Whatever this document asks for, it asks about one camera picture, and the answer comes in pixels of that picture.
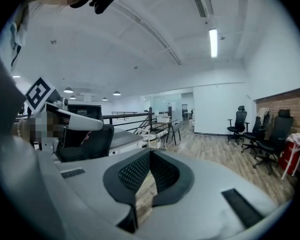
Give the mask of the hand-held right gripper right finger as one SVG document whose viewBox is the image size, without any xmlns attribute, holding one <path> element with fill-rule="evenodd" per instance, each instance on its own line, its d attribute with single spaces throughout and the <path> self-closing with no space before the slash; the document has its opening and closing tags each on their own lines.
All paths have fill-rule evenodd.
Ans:
<svg viewBox="0 0 300 240">
<path fill-rule="evenodd" d="M 194 172 L 188 165 L 154 149 L 150 151 L 150 172 L 157 190 L 152 207 L 176 204 L 191 190 L 195 181 Z"/>
</svg>

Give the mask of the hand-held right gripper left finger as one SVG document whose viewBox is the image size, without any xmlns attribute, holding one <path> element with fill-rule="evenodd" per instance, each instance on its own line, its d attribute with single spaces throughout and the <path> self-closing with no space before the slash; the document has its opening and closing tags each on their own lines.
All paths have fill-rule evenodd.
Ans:
<svg viewBox="0 0 300 240">
<path fill-rule="evenodd" d="M 137 153 L 110 166 L 103 174 L 103 185 L 109 195 L 118 203 L 130 206 L 128 215 L 117 227 L 134 233 L 138 229 L 136 194 L 146 179 L 151 164 L 151 150 Z"/>
</svg>

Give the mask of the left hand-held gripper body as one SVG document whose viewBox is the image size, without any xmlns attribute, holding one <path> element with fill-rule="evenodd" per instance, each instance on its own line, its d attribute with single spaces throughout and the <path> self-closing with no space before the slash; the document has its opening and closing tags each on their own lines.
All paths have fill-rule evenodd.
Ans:
<svg viewBox="0 0 300 240">
<path fill-rule="evenodd" d="M 35 123 L 35 138 L 44 152 L 55 152 L 68 129 L 89 132 L 103 128 L 101 120 L 69 112 L 66 99 L 42 77 L 33 83 L 25 96 L 31 110 L 30 121 Z"/>
</svg>

